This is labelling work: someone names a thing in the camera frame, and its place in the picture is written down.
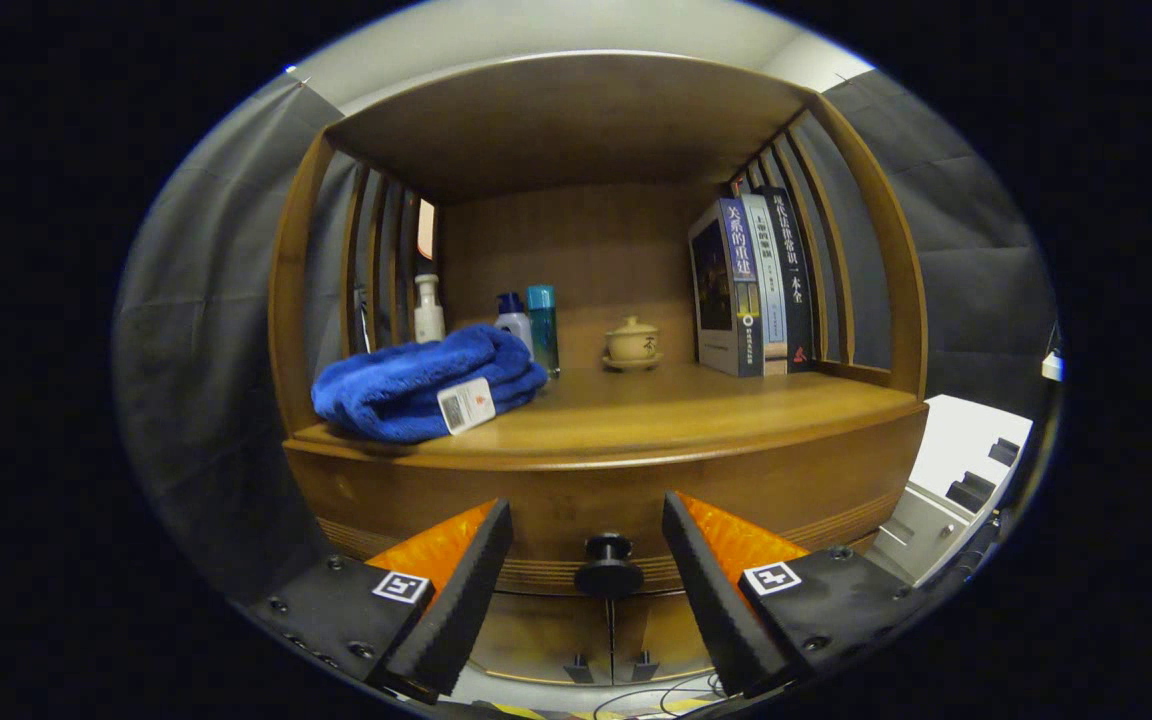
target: hardcover book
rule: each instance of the hardcover book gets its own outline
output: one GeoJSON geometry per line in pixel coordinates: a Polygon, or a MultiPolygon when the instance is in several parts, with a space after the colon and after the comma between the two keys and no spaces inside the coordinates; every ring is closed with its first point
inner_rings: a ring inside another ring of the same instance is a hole
{"type": "Polygon", "coordinates": [[[799,241],[790,194],[782,187],[764,184],[758,192],[767,199],[772,229],[776,234],[776,257],[781,265],[785,297],[788,372],[812,369],[817,356],[817,314],[812,297],[812,265],[808,247],[799,241]]]}
{"type": "Polygon", "coordinates": [[[702,365],[736,377],[763,374],[758,266],[741,200],[714,202],[687,232],[702,365]]]}
{"type": "Polygon", "coordinates": [[[749,221],[749,236],[753,242],[758,263],[758,296],[763,301],[763,373],[782,376],[788,372],[788,340],[786,336],[786,296],[781,285],[781,260],[776,250],[776,234],[767,200],[758,194],[741,195],[749,221]]]}

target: gray curtain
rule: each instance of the gray curtain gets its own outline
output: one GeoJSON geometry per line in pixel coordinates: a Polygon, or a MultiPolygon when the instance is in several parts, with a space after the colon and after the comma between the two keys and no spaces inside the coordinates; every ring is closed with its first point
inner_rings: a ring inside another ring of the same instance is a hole
{"type": "MultiPolygon", "coordinates": [[[[880,71],[826,97],[873,151],[909,220],[927,294],[927,395],[1038,419],[1051,389],[1039,366],[1056,301],[1043,252],[1006,188],[963,136],[880,71]]],[[[873,228],[863,206],[847,200],[855,183],[842,177],[846,168],[823,131],[806,127],[801,137],[826,190],[842,197],[835,211],[854,268],[856,361],[889,366],[886,290],[865,281],[882,267],[873,228]],[[863,340],[876,333],[882,342],[863,340]]]]}
{"type": "MultiPolygon", "coordinates": [[[[240,602],[325,547],[291,478],[270,373],[266,304],[278,219],[334,106],[280,76],[212,129],[132,243],[113,328],[120,432],[160,521],[240,602]]],[[[340,243],[356,165],[338,156],[306,265],[311,377],[340,356],[340,243]]]]}

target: black knob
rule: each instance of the black knob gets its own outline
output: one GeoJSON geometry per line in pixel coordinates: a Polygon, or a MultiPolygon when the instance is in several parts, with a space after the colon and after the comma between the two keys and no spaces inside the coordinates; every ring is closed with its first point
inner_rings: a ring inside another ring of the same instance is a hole
{"type": "Polygon", "coordinates": [[[604,600],[620,600],[643,588],[643,570],[628,561],[634,543],[619,533],[602,533],[585,541],[590,561],[576,570],[576,589],[604,600]]]}

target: wooden drawer front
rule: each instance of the wooden drawer front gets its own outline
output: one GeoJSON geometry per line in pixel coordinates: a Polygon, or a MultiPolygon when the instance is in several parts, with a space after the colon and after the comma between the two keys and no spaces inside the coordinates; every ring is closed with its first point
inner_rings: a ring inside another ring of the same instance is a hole
{"type": "Polygon", "coordinates": [[[684,593],[636,596],[616,602],[613,674],[617,685],[634,682],[634,665],[644,650],[652,662],[660,664],[652,682],[713,669],[684,593]]]}
{"type": "Polygon", "coordinates": [[[925,409],[812,442],[661,465],[589,470],[456,470],[358,461],[288,442],[308,505],[351,555],[370,558],[467,507],[506,497],[513,546],[497,589],[576,594],[585,538],[616,530],[634,541],[644,592],[679,591],[660,533],[669,488],[712,502],[819,550],[851,541],[890,517],[909,477],[925,409]]]}
{"type": "Polygon", "coordinates": [[[594,684],[612,684],[604,607],[589,597],[494,593],[470,662],[505,679],[573,684],[563,665],[581,653],[594,684]]]}

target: white wall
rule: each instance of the white wall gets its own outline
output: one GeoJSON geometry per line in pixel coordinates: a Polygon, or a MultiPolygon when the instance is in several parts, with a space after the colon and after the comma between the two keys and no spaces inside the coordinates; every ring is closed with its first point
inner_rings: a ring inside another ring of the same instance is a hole
{"type": "Polygon", "coordinates": [[[814,90],[869,69],[788,20],[733,0],[429,0],[333,41],[293,74],[348,115],[472,65],[574,50],[703,58],[814,90]]]}
{"type": "Polygon", "coordinates": [[[772,77],[824,92],[838,83],[872,70],[873,66],[810,31],[801,32],[759,68],[772,77]]]}

